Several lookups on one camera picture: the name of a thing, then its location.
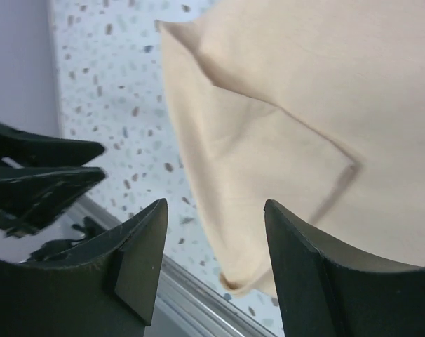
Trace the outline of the beige cloth mat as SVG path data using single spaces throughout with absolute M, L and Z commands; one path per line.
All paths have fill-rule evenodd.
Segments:
M 224 288 L 276 293 L 268 199 L 425 266 L 425 1 L 220 1 L 158 28 L 168 113 Z

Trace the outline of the aluminium extrusion frame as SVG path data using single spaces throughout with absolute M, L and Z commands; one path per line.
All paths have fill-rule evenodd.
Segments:
M 201 230 L 168 228 L 156 307 L 146 336 L 281 336 L 276 300 L 258 291 L 236 298 L 224 290 Z

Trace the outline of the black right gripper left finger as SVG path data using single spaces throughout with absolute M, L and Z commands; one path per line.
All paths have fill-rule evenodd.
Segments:
M 0 260 L 0 336 L 142 336 L 167 227 L 168 203 L 158 199 L 49 260 Z

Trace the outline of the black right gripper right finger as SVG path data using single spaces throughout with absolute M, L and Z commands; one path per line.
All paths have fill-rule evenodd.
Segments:
M 425 336 L 425 267 L 357 249 L 272 199 L 264 222 L 286 336 Z

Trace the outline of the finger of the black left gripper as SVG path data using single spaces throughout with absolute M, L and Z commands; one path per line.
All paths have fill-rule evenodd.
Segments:
M 0 230 L 37 234 L 105 177 L 98 167 L 0 167 Z
M 97 142 L 43 136 L 0 123 L 0 166 L 6 165 L 3 158 L 24 167 L 83 166 L 104 152 Z

